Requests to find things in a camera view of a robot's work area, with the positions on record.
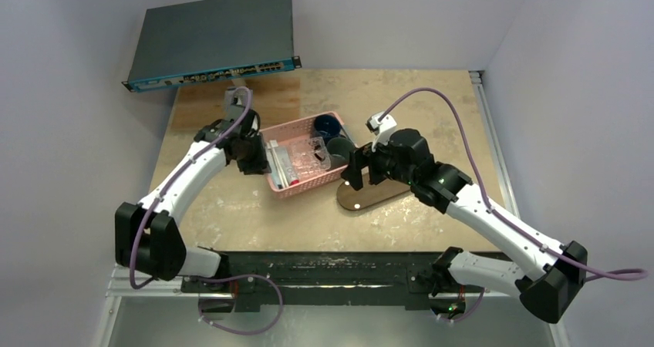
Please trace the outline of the oval wooden tray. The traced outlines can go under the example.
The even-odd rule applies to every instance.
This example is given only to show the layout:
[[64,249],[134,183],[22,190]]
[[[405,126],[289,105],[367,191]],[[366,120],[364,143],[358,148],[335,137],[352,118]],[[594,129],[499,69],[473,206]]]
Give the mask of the oval wooden tray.
[[364,182],[360,190],[354,190],[348,181],[336,190],[336,200],[341,208],[360,211],[387,202],[410,191],[410,187],[393,180],[384,180],[377,185]]

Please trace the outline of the dark blue mug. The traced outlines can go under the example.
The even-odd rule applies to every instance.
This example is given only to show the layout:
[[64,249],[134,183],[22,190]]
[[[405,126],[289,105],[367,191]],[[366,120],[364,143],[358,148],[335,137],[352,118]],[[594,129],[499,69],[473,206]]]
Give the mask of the dark blue mug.
[[318,115],[312,123],[312,136],[323,140],[324,144],[340,136],[342,125],[330,114]]

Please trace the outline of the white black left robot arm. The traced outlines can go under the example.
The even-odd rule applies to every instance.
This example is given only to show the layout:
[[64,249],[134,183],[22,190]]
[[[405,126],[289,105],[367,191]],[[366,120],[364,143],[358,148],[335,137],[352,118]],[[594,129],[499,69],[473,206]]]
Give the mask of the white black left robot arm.
[[141,272],[151,281],[200,277],[209,291],[226,289],[230,272],[221,266],[221,255],[210,248],[186,245],[179,226],[207,183],[232,161],[245,175],[269,171],[256,114],[240,124],[218,120],[204,126],[184,158],[152,192],[116,209],[116,263],[128,269],[133,288],[145,286],[136,280],[136,273]]

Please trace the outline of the pink plastic basket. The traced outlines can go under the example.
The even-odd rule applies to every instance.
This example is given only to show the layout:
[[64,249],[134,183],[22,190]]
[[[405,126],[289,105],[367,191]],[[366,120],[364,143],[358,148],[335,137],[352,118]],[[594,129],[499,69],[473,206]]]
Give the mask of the pink plastic basket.
[[352,141],[336,112],[318,113],[261,130],[271,173],[266,175],[277,198],[291,197],[340,178],[344,166],[335,162],[327,143]]

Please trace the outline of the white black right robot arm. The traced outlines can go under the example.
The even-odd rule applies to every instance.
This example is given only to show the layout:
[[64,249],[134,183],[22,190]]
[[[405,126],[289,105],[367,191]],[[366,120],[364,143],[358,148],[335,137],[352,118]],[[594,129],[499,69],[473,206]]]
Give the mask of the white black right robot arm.
[[393,180],[414,197],[481,234],[507,260],[482,258],[461,248],[448,248],[433,264],[435,291],[476,285],[518,298],[543,322],[556,324],[585,285],[588,251],[577,241],[552,239],[492,201],[484,202],[479,185],[455,166],[434,159],[428,143],[415,129],[394,132],[385,144],[367,143],[349,153],[342,179],[354,190],[369,183]]

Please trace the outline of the clear glass toothbrush holder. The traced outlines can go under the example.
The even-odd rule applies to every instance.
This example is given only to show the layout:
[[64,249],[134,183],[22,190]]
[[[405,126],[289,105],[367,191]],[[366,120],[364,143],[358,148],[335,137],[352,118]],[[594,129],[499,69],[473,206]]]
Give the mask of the clear glass toothbrush holder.
[[329,170],[329,154],[322,139],[311,137],[296,140],[289,147],[292,163],[300,176],[322,174]]

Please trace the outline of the dark grey mug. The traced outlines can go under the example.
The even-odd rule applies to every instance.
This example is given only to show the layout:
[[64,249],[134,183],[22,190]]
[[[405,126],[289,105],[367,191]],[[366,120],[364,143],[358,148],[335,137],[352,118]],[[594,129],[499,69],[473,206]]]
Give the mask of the dark grey mug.
[[349,155],[356,149],[356,145],[345,137],[335,137],[326,144],[326,148],[329,154],[329,169],[335,170],[349,163]]

